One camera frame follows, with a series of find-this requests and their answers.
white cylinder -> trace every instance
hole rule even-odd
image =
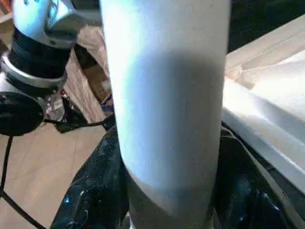
[[[101,6],[132,223],[208,228],[230,1]]]

black rubber part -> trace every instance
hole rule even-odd
[[[17,93],[0,93],[0,134],[20,136],[43,121],[43,109],[33,99]]]
[[[62,77],[70,52],[39,43],[15,28],[9,60],[27,74],[55,79]]]
[[[99,10],[99,0],[71,0],[75,9],[77,10]]]

floor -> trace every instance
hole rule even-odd
[[[49,227],[72,178],[97,146],[105,130],[88,127],[60,134],[51,124],[15,137],[10,153],[6,192],[26,212]],[[7,137],[0,135],[0,174]],[[33,229],[3,199],[0,228]]]

cable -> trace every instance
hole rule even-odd
[[[8,140],[8,143],[6,145],[6,149],[5,149],[5,156],[4,156],[4,161],[3,161],[3,169],[2,169],[2,178],[1,178],[0,190],[4,190],[6,174],[7,174],[7,171],[8,171],[10,148],[11,148],[12,142],[13,142],[13,137],[10,136],[9,140]]]
[[[26,213],[9,195],[4,191],[5,181],[6,181],[6,174],[8,170],[8,163],[10,157],[10,148],[13,142],[13,137],[10,136],[8,139],[8,143],[5,149],[5,156],[3,161],[3,170],[2,170],[2,178],[0,184],[0,198],[2,197],[19,215],[21,215],[25,220],[27,220],[31,225],[36,227],[37,229],[46,229],[42,226],[39,222],[34,220],[28,213]]]
[[[96,122],[96,123],[88,123],[88,124],[75,124],[75,123],[68,123],[68,122],[60,122],[60,121],[55,121],[55,120],[50,120],[50,119],[45,119],[45,123],[51,123],[55,125],[67,125],[67,126],[72,126],[75,128],[81,128],[81,127],[91,127],[91,126],[98,126],[102,125],[106,131],[108,131],[113,125],[115,125],[115,116],[114,114],[108,116],[101,122]]]
[[[0,195],[17,213],[19,213],[19,215],[21,215],[31,225],[37,229],[46,229],[39,222],[34,220],[28,213],[26,213],[12,198],[9,197],[9,195],[4,190],[0,190]]]

white surface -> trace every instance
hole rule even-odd
[[[101,5],[132,221],[202,228],[217,169],[229,1]]]
[[[302,120],[225,80],[223,120],[266,161],[305,193],[305,128]]]

